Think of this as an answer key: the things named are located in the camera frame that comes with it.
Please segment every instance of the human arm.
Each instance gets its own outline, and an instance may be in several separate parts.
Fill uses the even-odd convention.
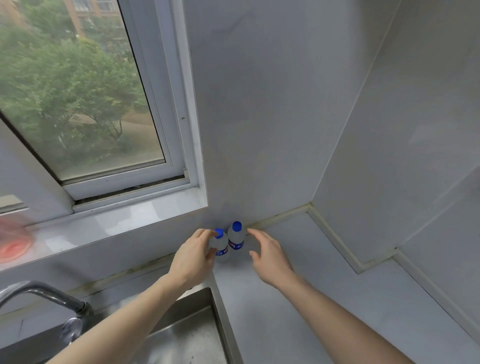
[[[212,270],[211,230],[199,229],[177,251],[169,272],[52,358],[48,364],[128,363],[168,308]]]
[[[368,325],[298,276],[278,241],[264,231],[248,232],[261,247],[261,255],[250,251],[258,276],[292,303],[335,364],[413,363]]]

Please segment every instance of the blue bottle label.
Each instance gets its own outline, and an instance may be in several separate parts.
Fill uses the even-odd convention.
[[[243,246],[243,242],[240,244],[234,244],[230,240],[228,241],[228,244],[232,247],[233,250],[239,250]]]
[[[226,254],[228,252],[228,245],[225,249],[223,250],[217,250],[215,255],[223,255],[223,254]]]

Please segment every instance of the window sill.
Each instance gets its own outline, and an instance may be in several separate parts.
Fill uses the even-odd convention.
[[[0,271],[207,207],[205,188],[191,187],[95,213],[73,214],[28,229],[35,242]]]

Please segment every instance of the blue bottle cap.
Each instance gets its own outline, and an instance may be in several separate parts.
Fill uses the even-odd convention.
[[[223,230],[222,229],[215,229],[215,231],[217,232],[217,236],[214,236],[215,239],[220,239],[221,237],[223,237]]]
[[[232,225],[232,229],[235,232],[239,232],[241,230],[241,222],[240,221],[235,221]]]

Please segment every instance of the pink object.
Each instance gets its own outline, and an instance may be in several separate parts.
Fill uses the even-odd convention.
[[[0,220],[0,263],[17,259],[32,246],[32,235],[14,222]]]

